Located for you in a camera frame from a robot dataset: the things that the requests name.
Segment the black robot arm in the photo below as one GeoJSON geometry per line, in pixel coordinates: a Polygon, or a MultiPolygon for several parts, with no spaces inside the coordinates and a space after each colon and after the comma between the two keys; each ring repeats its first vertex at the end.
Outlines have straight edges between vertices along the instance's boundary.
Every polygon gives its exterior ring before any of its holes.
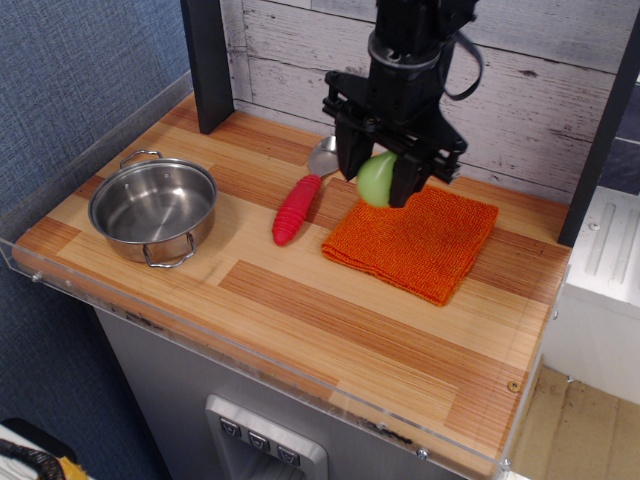
{"type": "Polygon", "coordinates": [[[446,183],[459,174],[467,150],[461,134],[444,118],[440,101],[472,95],[446,88],[454,50],[461,47],[482,65],[482,55],[462,28],[475,20],[473,1],[379,1],[368,38],[370,67],[362,77],[340,71],[325,76],[323,110],[333,117],[341,173],[355,178],[374,145],[397,156],[389,204],[402,208],[430,177],[446,183]]]}

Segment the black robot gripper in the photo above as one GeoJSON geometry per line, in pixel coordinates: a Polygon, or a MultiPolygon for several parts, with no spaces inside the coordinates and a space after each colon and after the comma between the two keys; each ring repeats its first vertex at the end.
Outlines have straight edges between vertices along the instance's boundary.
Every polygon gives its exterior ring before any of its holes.
{"type": "Polygon", "coordinates": [[[347,181],[354,179],[376,143],[395,153],[392,208],[404,207],[431,175],[446,183],[459,175],[467,144],[440,111],[454,46],[441,44],[425,69],[373,57],[367,77],[325,75],[323,111],[335,120],[339,170],[347,181]]]}

